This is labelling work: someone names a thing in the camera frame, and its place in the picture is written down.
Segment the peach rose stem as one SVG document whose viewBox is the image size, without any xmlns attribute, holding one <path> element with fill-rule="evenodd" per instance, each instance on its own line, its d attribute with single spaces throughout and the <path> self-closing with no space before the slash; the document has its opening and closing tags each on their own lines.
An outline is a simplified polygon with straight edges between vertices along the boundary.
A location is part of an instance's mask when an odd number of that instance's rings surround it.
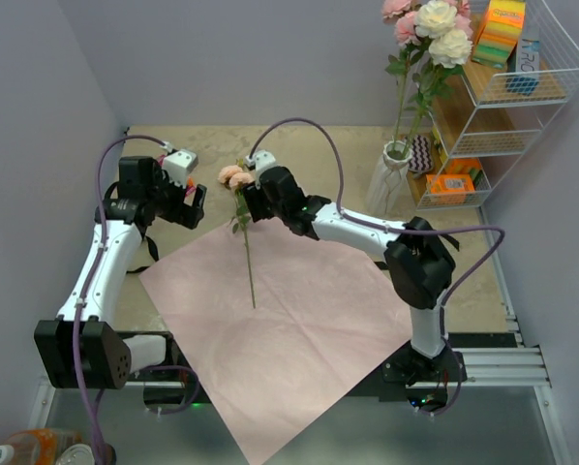
<svg viewBox="0 0 579 465">
<path fill-rule="evenodd" d="M 249 226 L 252 223 L 252 216 L 248 209 L 245 195 L 242 192 L 242 189 L 252 184 L 255 179 L 247 170 L 245 160 L 238 158 L 233 165 L 225 166 L 220 170 L 218 174 L 218 181 L 232 194 L 235 205 L 235 212 L 229 220 L 229 223 L 233 234 L 240 233 L 242 235 L 246 253 L 251 304 L 252 308 L 256 309 L 257 300 L 249 240 Z"/>
</svg>

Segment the pink wrapping paper sheet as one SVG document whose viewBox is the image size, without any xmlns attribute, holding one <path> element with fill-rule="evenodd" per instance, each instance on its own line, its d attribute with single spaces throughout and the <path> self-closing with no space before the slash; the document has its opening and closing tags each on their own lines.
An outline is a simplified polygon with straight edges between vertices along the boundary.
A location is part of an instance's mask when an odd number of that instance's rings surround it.
<svg viewBox="0 0 579 465">
<path fill-rule="evenodd" d="M 364 253 L 221 226 L 162 258 L 141 283 L 231 436 L 261 464 L 411 338 L 409 306 Z"/>
</svg>

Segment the pink rose stem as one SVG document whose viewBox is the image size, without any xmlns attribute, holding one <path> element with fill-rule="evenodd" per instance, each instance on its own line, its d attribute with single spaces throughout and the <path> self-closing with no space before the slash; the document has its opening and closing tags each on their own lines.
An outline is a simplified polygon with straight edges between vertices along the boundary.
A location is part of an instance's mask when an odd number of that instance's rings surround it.
<svg viewBox="0 0 579 465">
<path fill-rule="evenodd" d="M 472 55 L 472 22 L 466 1 L 428 1 L 422 4 L 415 20 L 416 35 L 426 50 L 412 80 L 416 92 L 410 98 L 415 116 L 408 139 L 418 135 L 422 121 L 432 115 L 438 97 L 452 93 L 448 78 L 457 76 Z"/>
<path fill-rule="evenodd" d="M 395 140 L 400 136 L 410 69 L 426 50 L 423 41 L 415 32 L 416 15 L 421 6 L 420 1 L 391 0 L 384 1 L 381 7 L 382 21 L 393 27 L 394 39 L 399 48 L 397 56 L 388 57 L 388 65 L 385 68 L 389 75 L 395 77 L 397 84 L 398 108 L 393 133 Z"/>
</svg>

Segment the white rose stem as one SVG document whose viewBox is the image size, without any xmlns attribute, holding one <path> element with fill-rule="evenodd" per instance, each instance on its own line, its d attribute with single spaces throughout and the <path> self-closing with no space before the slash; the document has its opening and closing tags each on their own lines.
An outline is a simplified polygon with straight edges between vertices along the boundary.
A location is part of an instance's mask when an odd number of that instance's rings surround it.
<svg viewBox="0 0 579 465">
<path fill-rule="evenodd" d="M 438 98 L 453 94 L 449 79 L 459 76 L 472 53 L 471 21 L 462 14 L 461 1 L 408 1 L 395 24 L 405 65 L 404 77 L 416 86 L 407 99 L 413 113 L 406 135 L 410 145 L 423 119 L 433 114 Z"/>
</svg>

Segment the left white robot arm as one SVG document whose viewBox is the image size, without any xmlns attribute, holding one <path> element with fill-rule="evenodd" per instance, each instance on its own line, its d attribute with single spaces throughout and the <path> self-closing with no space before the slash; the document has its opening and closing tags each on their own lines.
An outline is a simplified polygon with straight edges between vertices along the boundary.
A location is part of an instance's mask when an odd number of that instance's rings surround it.
<svg viewBox="0 0 579 465">
<path fill-rule="evenodd" d="M 159 380 L 173 378 L 180 356 L 157 333 L 122 335 L 112 326 L 120 290 L 147 229 L 155 219 L 193 230 L 204 216 L 206 189 L 195 186 L 186 203 L 198 156 L 177 150 L 163 160 L 124 157 L 118 179 L 96 210 L 88 257 L 66 302 L 52 320 L 38 322 L 34 340 L 51 384 L 120 389 L 147 368 Z"/>
</svg>

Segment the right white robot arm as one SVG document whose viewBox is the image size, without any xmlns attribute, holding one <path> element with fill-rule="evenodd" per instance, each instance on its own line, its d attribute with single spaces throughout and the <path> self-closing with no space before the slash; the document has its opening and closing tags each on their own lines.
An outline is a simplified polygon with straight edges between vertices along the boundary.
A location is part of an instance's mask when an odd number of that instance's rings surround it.
<svg viewBox="0 0 579 465">
<path fill-rule="evenodd" d="M 342 209 L 336 202 L 307 195 L 285 167 L 264 171 L 238 189 L 253 221 L 277 218 L 294 234 L 347 245 L 379 257 L 396 294 L 411 309 L 413 374 L 434 380 L 445 368 L 443 297 L 455 262 L 425 220 L 390 222 Z"/>
</svg>

